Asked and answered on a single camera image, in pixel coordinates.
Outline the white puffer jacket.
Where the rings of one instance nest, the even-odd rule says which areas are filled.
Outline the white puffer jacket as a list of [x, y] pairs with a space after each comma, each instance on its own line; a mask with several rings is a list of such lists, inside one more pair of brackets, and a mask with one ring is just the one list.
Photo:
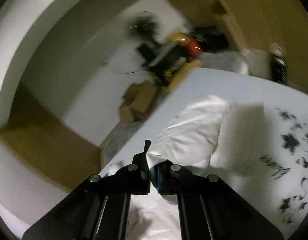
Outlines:
[[[151, 145], [149, 166], [169, 160], [196, 175], [210, 170], [251, 177], [258, 158], [264, 105], [241, 104], [205, 95], [178, 113]], [[180, 239], [177, 197], [151, 189], [147, 196], [133, 196], [128, 239]]]

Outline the brown cardboard boxes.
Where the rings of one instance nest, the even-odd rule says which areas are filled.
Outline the brown cardboard boxes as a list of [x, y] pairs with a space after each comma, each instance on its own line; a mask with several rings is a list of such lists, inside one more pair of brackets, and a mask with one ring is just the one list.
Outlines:
[[149, 81], [131, 84], [118, 109], [120, 121], [130, 123], [146, 120], [153, 111], [159, 93], [160, 88]]

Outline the black box with yellow print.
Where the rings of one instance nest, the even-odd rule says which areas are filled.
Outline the black box with yellow print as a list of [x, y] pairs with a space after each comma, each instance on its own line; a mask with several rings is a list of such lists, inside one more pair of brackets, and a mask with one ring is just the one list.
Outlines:
[[147, 43], [137, 47], [137, 52], [145, 59], [143, 70], [149, 72], [156, 85], [167, 87], [181, 67], [193, 57], [179, 42], [170, 42], [158, 49]]

